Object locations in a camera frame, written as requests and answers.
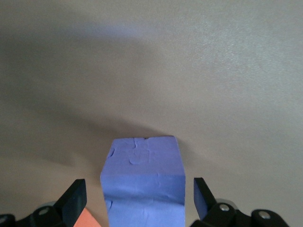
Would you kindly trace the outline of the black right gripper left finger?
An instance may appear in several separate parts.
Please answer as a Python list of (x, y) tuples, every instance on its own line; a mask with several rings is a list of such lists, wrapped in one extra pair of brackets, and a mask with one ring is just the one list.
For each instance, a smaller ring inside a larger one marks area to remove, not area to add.
[(42, 206), (27, 217), (16, 220), (12, 214), (1, 214), (2, 227), (72, 227), (87, 204), (86, 182), (75, 180), (53, 204)]

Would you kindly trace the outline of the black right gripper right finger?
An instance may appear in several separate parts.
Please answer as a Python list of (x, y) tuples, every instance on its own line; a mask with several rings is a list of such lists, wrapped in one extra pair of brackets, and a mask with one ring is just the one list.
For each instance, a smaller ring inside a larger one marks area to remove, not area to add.
[(288, 224), (271, 210), (253, 210), (248, 216), (226, 200), (217, 200), (205, 180), (194, 179), (194, 204), (199, 215), (193, 227), (287, 227)]

